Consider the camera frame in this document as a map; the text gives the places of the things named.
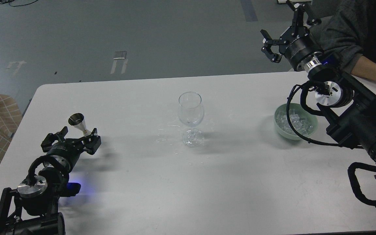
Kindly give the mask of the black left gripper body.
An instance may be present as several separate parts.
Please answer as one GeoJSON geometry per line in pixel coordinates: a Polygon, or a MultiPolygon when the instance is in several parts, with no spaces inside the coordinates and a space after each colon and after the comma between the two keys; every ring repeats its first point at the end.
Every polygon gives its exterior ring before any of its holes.
{"type": "Polygon", "coordinates": [[[57,160],[68,172],[71,172],[83,153],[81,142],[57,142],[52,146],[44,146],[43,152],[57,160]]]}

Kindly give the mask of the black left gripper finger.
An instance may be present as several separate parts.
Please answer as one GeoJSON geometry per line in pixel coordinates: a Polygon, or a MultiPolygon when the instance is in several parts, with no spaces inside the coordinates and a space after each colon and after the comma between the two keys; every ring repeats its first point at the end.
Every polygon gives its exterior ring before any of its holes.
{"type": "Polygon", "coordinates": [[[78,151],[79,154],[86,152],[89,155],[94,155],[100,147],[102,141],[98,135],[97,128],[94,128],[92,132],[79,139],[72,139],[72,145],[78,151]]]}
{"type": "Polygon", "coordinates": [[[47,134],[47,136],[44,138],[44,140],[41,143],[42,151],[44,153],[48,153],[56,141],[58,143],[65,143],[66,142],[65,136],[67,135],[67,133],[68,133],[68,128],[63,127],[62,130],[59,132],[47,134]]]}

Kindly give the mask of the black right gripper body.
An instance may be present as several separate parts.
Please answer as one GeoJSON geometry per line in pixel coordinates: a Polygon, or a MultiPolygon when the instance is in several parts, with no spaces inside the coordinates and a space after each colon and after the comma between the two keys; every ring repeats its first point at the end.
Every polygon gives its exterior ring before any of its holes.
{"type": "Polygon", "coordinates": [[[282,35],[281,54],[288,60],[294,71],[303,71],[301,62],[310,55],[321,56],[324,50],[316,42],[310,30],[306,27],[289,27],[282,35]]]}

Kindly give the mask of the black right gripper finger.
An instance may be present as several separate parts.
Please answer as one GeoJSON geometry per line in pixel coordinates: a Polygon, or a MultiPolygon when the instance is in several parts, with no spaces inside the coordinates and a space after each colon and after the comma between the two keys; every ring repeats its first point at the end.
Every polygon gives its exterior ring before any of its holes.
{"type": "Polygon", "coordinates": [[[309,4],[293,3],[290,0],[286,4],[294,11],[289,34],[291,36],[307,36],[310,34],[308,26],[316,26],[322,23],[321,18],[316,17],[309,4]]]}
{"type": "Polygon", "coordinates": [[[272,39],[269,33],[261,29],[260,33],[262,34],[263,38],[263,46],[261,47],[261,51],[266,55],[266,57],[273,63],[279,63],[281,58],[286,53],[286,49],[288,47],[288,39],[285,37],[286,32],[285,30],[279,39],[272,39]],[[272,47],[278,46],[279,53],[275,53],[272,51],[272,47]]]}

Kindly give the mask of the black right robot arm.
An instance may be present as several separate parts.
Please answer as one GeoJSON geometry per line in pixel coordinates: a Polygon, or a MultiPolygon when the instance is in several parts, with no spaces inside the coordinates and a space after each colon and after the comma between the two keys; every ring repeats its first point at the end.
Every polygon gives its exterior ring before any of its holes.
{"type": "MultiPolygon", "coordinates": [[[[295,85],[287,98],[287,122],[292,131],[308,143],[364,149],[376,164],[376,95],[361,82],[340,69],[339,55],[326,53],[310,33],[308,25],[321,24],[308,4],[286,4],[294,12],[291,26],[278,38],[261,30],[261,51],[274,63],[284,56],[294,71],[306,71],[308,81],[295,85]],[[300,106],[313,116],[327,119],[326,133],[335,143],[313,140],[300,134],[291,123],[289,110],[296,92],[301,89],[300,106]]],[[[376,173],[376,165],[352,163],[347,172],[351,189],[362,203],[376,207],[361,191],[355,171],[363,169],[376,173]]]]}

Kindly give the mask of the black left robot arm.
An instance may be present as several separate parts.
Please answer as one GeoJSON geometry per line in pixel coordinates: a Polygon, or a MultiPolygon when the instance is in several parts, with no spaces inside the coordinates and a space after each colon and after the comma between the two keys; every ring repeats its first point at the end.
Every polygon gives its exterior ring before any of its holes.
{"type": "Polygon", "coordinates": [[[16,189],[3,189],[0,199],[0,235],[64,235],[61,197],[76,196],[81,184],[69,174],[84,152],[94,155],[102,141],[94,128],[81,138],[66,138],[68,128],[49,133],[42,141],[44,155],[30,165],[16,189]]]}

